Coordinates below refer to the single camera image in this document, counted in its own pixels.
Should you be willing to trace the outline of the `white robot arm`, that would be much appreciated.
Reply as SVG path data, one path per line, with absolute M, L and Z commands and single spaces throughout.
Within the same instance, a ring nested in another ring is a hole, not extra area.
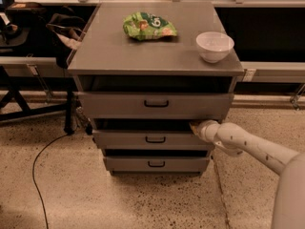
M 231 122 L 192 121 L 190 127 L 198 138 L 229 156 L 246 152 L 278 174 L 271 228 L 305 229 L 304 153 L 252 135 Z

